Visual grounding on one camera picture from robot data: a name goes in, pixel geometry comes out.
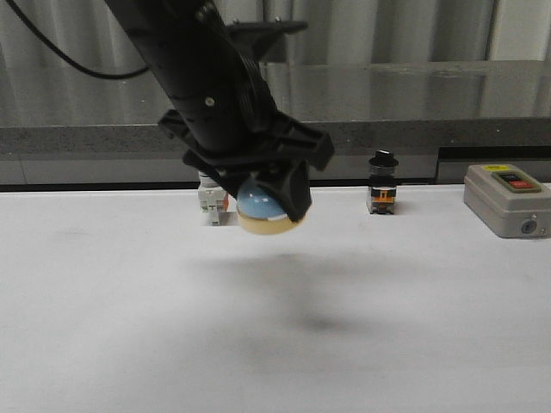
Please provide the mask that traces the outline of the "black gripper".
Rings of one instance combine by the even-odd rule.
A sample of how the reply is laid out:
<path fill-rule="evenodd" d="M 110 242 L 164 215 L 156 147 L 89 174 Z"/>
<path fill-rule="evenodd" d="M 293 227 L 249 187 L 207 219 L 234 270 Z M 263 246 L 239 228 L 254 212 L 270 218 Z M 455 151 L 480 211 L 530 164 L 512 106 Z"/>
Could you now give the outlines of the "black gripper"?
<path fill-rule="evenodd" d="M 309 168 L 324 170 L 334 155 L 328 133 L 278 110 L 260 132 L 249 130 L 228 110 L 184 117 L 172 109 L 158 125 L 185 144 L 186 165 L 214 176 L 235 199 L 252 176 L 292 222 L 301 221 L 312 205 Z"/>

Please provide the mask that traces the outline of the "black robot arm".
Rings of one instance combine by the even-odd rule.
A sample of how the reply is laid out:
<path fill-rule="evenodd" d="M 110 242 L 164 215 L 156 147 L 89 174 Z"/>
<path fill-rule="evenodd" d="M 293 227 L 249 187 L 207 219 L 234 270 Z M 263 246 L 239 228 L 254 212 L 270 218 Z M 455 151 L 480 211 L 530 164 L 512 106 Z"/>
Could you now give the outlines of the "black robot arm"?
<path fill-rule="evenodd" d="M 334 152 L 327 133 L 281 112 L 254 46 L 210 1 L 111 1 L 110 11 L 172 103 L 160 126 L 183 161 L 237 194 L 253 181 L 294 222 L 311 206 L 310 169 Z"/>

